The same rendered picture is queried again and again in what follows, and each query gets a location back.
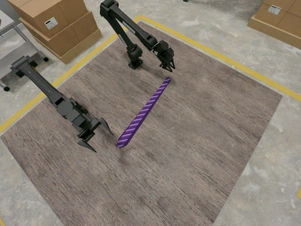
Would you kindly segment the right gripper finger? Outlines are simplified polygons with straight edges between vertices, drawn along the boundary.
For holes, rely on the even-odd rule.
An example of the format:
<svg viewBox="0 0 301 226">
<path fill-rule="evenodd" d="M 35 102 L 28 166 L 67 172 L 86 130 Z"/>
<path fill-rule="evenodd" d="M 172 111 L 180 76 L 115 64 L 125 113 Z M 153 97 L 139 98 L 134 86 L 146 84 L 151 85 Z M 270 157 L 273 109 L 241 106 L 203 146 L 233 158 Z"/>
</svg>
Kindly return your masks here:
<svg viewBox="0 0 301 226">
<path fill-rule="evenodd" d="M 83 140 L 80 140 L 79 142 L 78 142 L 78 144 L 79 145 L 81 145 L 81 146 L 84 146 L 84 147 L 86 147 L 86 148 L 89 148 L 89 149 L 91 149 L 92 151 L 94 151 L 94 152 L 96 152 L 87 142 L 85 142 L 85 141 L 83 141 Z M 96 152 L 97 153 L 97 152 Z"/>
<path fill-rule="evenodd" d="M 114 135 L 112 132 L 111 132 L 111 130 L 110 130 L 110 128 L 109 128 L 109 126 L 108 126 L 108 123 L 102 118 L 101 120 L 100 120 L 100 123 L 112 134 L 112 135 Z"/>
</svg>

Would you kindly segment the purple striped necktie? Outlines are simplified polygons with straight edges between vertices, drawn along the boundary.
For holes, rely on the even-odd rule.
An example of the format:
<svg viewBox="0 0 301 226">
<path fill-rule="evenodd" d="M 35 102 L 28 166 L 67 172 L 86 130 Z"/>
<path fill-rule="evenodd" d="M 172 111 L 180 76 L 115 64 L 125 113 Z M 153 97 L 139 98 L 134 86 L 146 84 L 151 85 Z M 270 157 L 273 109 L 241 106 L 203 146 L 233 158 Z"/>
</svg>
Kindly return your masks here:
<svg viewBox="0 0 301 226">
<path fill-rule="evenodd" d="M 116 144 L 117 147 L 122 148 L 126 146 L 140 125 L 143 123 L 151 109 L 153 108 L 154 104 L 166 88 L 166 86 L 171 81 L 171 78 L 167 77 L 165 81 L 162 83 L 162 85 L 158 88 L 158 90 L 154 93 L 154 95 L 151 97 L 151 99 L 147 102 L 147 104 L 143 107 L 143 109 L 138 113 L 138 115 L 134 118 L 134 120 L 131 122 L 131 124 L 127 127 L 127 129 L 123 132 L 123 134 L 119 137 L 118 143 Z"/>
</svg>

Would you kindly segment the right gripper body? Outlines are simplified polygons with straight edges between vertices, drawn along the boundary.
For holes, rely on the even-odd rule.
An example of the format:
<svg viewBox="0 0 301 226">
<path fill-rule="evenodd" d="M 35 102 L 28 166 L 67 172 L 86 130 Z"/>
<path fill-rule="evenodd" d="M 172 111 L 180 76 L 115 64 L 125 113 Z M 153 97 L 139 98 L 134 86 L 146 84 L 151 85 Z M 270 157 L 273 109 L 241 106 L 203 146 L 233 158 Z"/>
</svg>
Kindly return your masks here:
<svg viewBox="0 0 301 226">
<path fill-rule="evenodd" d="M 95 133 L 93 132 L 99 125 L 101 125 L 100 120 L 102 117 L 98 120 L 97 118 L 94 118 L 81 132 L 77 134 L 77 136 L 83 141 L 88 142 Z"/>
</svg>

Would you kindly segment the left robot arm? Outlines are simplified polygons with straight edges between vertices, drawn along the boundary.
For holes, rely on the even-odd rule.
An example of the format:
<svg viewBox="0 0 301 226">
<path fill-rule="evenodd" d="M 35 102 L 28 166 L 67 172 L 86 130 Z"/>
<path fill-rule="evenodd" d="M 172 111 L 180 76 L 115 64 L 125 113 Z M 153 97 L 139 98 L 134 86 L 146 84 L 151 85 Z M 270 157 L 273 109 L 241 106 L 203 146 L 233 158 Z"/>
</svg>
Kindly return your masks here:
<svg viewBox="0 0 301 226">
<path fill-rule="evenodd" d="M 171 47 L 169 48 L 167 42 L 164 40 L 158 42 L 154 36 L 140 28 L 119 8 L 119 3 L 116 0 L 103 1 L 100 4 L 100 15 L 109 22 L 111 27 L 125 45 L 127 54 L 131 61 L 128 63 L 128 66 L 132 69 L 135 70 L 140 64 L 143 63 L 143 60 L 139 58 L 142 56 L 143 51 L 137 44 L 133 44 L 131 42 L 118 21 L 121 22 L 128 30 L 130 30 L 149 51 L 154 49 L 153 53 L 156 55 L 156 57 L 161 54 L 158 58 L 162 63 L 168 58 L 174 57 L 174 51 Z"/>
</svg>

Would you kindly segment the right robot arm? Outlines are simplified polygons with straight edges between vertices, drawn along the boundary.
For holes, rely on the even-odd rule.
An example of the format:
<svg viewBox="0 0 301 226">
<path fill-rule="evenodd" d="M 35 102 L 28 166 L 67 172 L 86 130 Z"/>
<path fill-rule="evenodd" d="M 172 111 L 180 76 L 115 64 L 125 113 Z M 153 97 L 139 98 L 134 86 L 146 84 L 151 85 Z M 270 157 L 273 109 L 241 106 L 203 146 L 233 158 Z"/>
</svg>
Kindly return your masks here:
<svg viewBox="0 0 301 226">
<path fill-rule="evenodd" d="M 38 64 L 28 55 L 22 56 L 11 64 L 10 69 L 20 78 L 27 76 L 50 100 L 56 111 L 81 132 L 92 120 L 86 115 L 88 112 L 73 98 L 68 99 L 64 94 L 55 89 L 35 69 Z"/>
</svg>

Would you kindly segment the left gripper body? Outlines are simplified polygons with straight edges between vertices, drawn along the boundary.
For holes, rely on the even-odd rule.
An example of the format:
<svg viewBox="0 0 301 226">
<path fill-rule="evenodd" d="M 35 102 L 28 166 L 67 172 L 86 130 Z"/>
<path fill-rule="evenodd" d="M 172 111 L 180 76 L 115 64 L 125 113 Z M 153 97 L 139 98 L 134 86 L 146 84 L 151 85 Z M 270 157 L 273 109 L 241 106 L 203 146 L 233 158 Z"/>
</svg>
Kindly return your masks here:
<svg viewBox="0 0 301 226">
<path fill-rule="evenodd" d="M 163 67 L 166 66 L 171 60 L 172 60 L 172 58 L 168 58 L 165 62 L 161 63 L 159 66 L 163 68 Z M 163 65 L 163 66 L 162 66 L 162 65 Z"/>
</svg>

